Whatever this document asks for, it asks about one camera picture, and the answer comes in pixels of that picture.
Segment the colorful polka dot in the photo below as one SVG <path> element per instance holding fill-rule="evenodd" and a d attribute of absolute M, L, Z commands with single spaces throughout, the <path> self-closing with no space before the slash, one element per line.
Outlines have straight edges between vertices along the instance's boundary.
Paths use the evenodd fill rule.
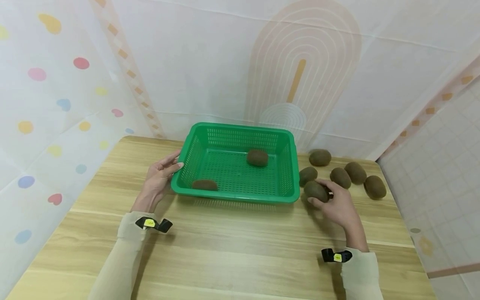
<path fill-rule="evenodd" d="M 5 27 L 0 26 L 0 41 L 6 40 L 8 37 L 8 30 Z"/>
<path fill-rule="evenodd" d="M 78 128 L 80 128 L 81 131 L 88 131 L 90 127 L 92 127 L 92 125 L 87 121 L 83 121 L 78 125 Z"/>
<path fill-rule="evenodd" d="M 70 100 L 68 99 L 57 100 L 57 105 L 60 106 L 63 111 L 69 111 L 72 108 Z"/>
<path fill-rule="evenodd" d="M 105 150 L 109 146 L 109 143 L 107 141 L 101 141 L 100 142 L 100 150 Z"/>
<path fill-rule="evenodd" d="M 106 88 L 104 87 L 101 87 L 101 86 L 97 86 L 95 88 L 95 94 L 99 95 L 99 96 L 105 96 L 106 94 L 108 94 L 108 91 Z"/>
<path fill-rule="evenodd" d="M 29 134 L 33 131 L 33 124 L 30 121 L 21 121 L 18 123 L 18 130 L 23 134 Z"/>
<path fill-rule="evenodd" d="M 90 63 L 88 60 L 84 59 L 83 57 L 77 57 L 73 60 L 73 65 L 80 70 L 85 70 L 90 67 Z"/>
<path fill-rule="evenodd" d="M 28 189 L 35 183 L 35 178 L 32 176 L 23 176 L 18 180 L 18 187 L 22 189 Z"/>
<path fill-rule="evenodd" d="M 84 165 L 84 164 L 81 164 L 81 165 L 78 165 L 76 168 L 75 168 L 75 172 L 77 172 L 78 174 L 83 174 L 87 171 L 87 166 Z"/>
<path fill-rule="evenodd" d="M 61 147 L 59 145 L 51 145 L 47 148 L 47 153 L 52 154 L 54 157 L 60 157 Z"/>
<path fill-rule="evenodd" d="M 114 108 L 112 109 L 112 113 L 117 118 L 123 117 L 123 111 L 121 111 L 120 109 Z"/>
<path fill-rule="evenodd" d="M 57 206 L 57 205 L 59 205 L 59 204 L 61 203 L 62 198 L 63 198 L 63 197 L 62 197 L 61 194 L 53 194 L 53 195 L 51 195 L 51 196 L 47 199 L 47 201 L 48 201 L 49 203 L 52 203 L 53 205 Z"/>
<path fill-rule="evenodd" d="M 39 14 L 38 18 L 51 34 L 57 35 L 61 32 L 61 23 L 57 18 L 46 13 Z"/>
<path fill-rule="evenodd" d="M 25 244 L 28 240 L 32 237 L 32 232 L 30 230 L 23 230 L 17 233 L 15 236 L 15 243 L 17 244 Z"/>
<path fill-rule="evenodd" d="M 31 68 L 28 70 L 28 77 L 35 81 L 44 81 L 47 78 L 47 73 L 41 68 Z"/>

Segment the wooden table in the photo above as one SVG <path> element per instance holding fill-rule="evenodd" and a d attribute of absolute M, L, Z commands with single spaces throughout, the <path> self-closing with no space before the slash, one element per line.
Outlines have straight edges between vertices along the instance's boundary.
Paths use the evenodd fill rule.
<path fill-rule="evenodd" d="M 86 299 L 147 167 L 181 145 L 122 139 L 8 299 Z M 347 162 L 333 158 L 318 168 L 319 178 Z M 375 162 L 359 162 L 384 179 Z M 310 165 L 307 155 L 299 155 L 299 165 Z M 369 199 L 363 186 L 350 192 L 378 257 L 384 298 L 435 299 L 391 192 L 381 201 Z M 174 226 L 151 235 L 133 299 L 345 298 L 340 264 L 317 260 L 323 248 L 344 247 L 344 233 L 302 201 L 273 206 L 170 194 L 156 213 Z"/>

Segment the beige sleeve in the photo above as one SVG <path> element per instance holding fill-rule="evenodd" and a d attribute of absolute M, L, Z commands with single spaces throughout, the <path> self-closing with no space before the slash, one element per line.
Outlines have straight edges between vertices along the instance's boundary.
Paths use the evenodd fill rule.
<path fill-rule="evenodd" d="M 383 300 L 378 282 L 377 256 L 346 248 L 353 257 L 342 264 L 343 287 L 347 300 Z"/>
<path fill-rule="evenodd" d="M 154 214 L 142 212 L 131 212 L 123 217 L 117 242 L 93 284 L 89 300 L 130 300 L 132 297 L 138 266 L 150 231 L 135 224 L 143 216 L 155 218 Z"/>

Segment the kiwi fruit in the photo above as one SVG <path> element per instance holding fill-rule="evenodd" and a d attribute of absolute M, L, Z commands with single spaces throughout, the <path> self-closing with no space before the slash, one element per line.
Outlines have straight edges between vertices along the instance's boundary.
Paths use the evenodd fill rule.
<path fill-rule="evenodd" d="M 247 154 L 247 162 L 256 167 L 265 167 L 268 164 L 268 153 L 262 150 L 250 150 Z"/>
<path fill-rule="evenodd" d="M 328 152 L 328 150 L 317 149 L 310 153 L 308 160 L 313 166 L 316 167 L 327 166 L 332 160 L 332 155 L 330 152 Z"/>
<path fill-rule="evenodd" d="M 316 181 L 307 182 L 303 188 L 303 192 L 309 198 L 313 197 L 324 203 L 328 202 L 328 193 L 325 191 L 323 185 L 317 183 Z"/>
<path fill-rule="evenodd" d="M 367 172 L 357 162 L 349 162 L 344 169 L 347 171 L 353 184 L 363 184 L 365 179 L 367 179 Z"/>
<path fill-rule="evenodd" d="M 314 167 L 306 167 L 300 171 L 300 186 L 304 186 L 307 182 L 314 180 L 318 176 L 318 171 Z"/>
<path fill-rule="evenodd" d="M 372 199 L 382 199 L 387 195 L 387 188 L 378 176 L 371 175 L 367 177 L 363 186 L 365 187 L 367 195 Z"/>
<path fill-rule="evenodd" d="M 192 183 L 192 189 L 196 190 L 207 190 L 207 191 L 218 191 L 218 186 L 213 180 L 196 180 Z"/>
<path fill-rule="evenodd" d="M 342 168 L 335 168 L 330 173 L 330 180 L 338 184 L 344 189 L 349 189 L 352 185 L 352 180 L 347 171 Z"/>

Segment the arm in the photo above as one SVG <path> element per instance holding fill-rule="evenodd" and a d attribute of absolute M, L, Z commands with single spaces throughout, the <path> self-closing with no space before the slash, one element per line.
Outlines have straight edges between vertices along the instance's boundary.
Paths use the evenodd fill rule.
<path fill-rule="evenodd" d="M 378 262 L 375 253 L 368 249 L 365 230 L 353 205 L 350 193 L 329 180 L 317 180 L 333 192 L 333 199 L 323 203 L 309 198 L 313 206 L 322 209 L 325 217 L 339 224 L 345 231 L 346 250 L 353 257 L 342 265 L 343 286 L 347 300 L 383 300 L 378 282 Z"/>
<path fill-rule="evenodd" d="M 98 274 L 88 297 L 89 300 L 129 300 L 138 273 L 145 241 L 150 235 L 135 221 L 143 216 L 155 218 L 154 214 L 127 213 L 119 227 L 117 242 Z"/>
<path fill-rule="evenodd" d="M 179 153 L 180 150 L 172 153 L 148 169 L 142 191 L 120 223 L 117 242 L 93 284 L 89 300 L 129 300 L 132 297 L 145 241 L 150 235 L 135 222 L 143 216 L 155 218 L 153 212 L 169 187 L 171 175 L 183 166 L 177 163 Z"/>

